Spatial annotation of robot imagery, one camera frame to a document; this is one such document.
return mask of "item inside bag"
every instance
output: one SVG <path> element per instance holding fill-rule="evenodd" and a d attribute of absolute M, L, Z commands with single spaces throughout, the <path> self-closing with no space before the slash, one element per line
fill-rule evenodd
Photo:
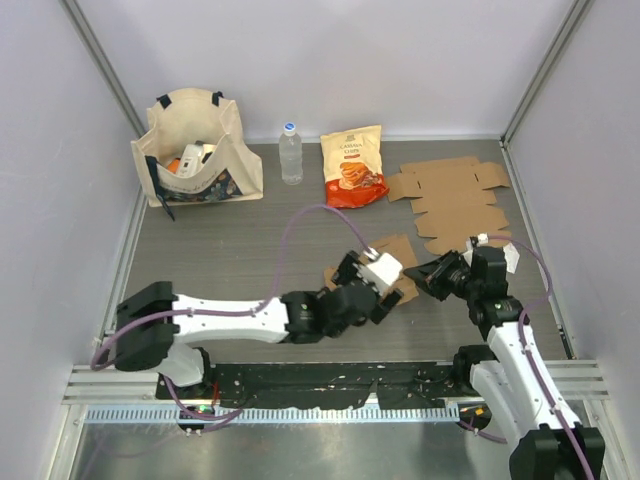
<path fill-rule="evenodd" d="M 382 174 L 381 132 L 375 125 L 320 137 L 327 205 L 363 207 L 389 193 Z"/>
<path fill-rule="evenodd" d="M 216 146 L 209 143 L 190 143 L 185 147 L 181 158 L 174 158 L 169 163 L 167 170 L 178 177 L 193 177 L 202 169 L 215 149 Z"/>

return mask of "canvas tote bag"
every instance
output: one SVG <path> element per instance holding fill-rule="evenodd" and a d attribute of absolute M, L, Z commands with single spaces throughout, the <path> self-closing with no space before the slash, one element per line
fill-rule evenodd
<path fill-rule="evenodd" d="M 142 189 L 151 207 L 234 202 L 262 198 L 262 160 L 245 145 L 238 106 L 221 92 L 176 90 L 147 109 L 149 131 L 131 142 Z M 215 145 L 191 177 L 168 165 L 190 143 Z"/>

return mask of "white wall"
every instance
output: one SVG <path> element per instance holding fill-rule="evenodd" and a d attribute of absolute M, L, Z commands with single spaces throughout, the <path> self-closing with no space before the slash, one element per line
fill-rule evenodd
<path fill-rule="evenodd" d="M 640 445 L 640 3 L 598 0 L 513 143 L 579 354 Z"/>
<path fill-rule="evenodd" d="M 138 111 L 195 86 L 246 137 L 501 134 L 572 0 L 81 0 Z"/>
<path fill-rule="evenodd" d="M 0 65 L 0 476 L 31 480 L 89 359 L 137 178 L 132 130 L 57 2 L 3 2 Z"/>

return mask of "snack bag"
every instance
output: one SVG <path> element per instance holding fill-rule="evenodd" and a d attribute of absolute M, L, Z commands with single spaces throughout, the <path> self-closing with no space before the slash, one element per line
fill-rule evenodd
<path fill-rule="evenodd" d="M 363 207 L 389 193 L 382 175 L 381 131 L 375 125 L 320 137 L 327 205 Z"/>

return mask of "bottle cap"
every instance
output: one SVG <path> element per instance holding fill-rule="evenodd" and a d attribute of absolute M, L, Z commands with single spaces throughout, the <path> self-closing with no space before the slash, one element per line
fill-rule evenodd
<path fill-rule="evenodd" d="M 296 125 L 294 123 L 285 123 L 284 124 L 284 134 L 287 137 L 291 137 L 296 133 Z"/>

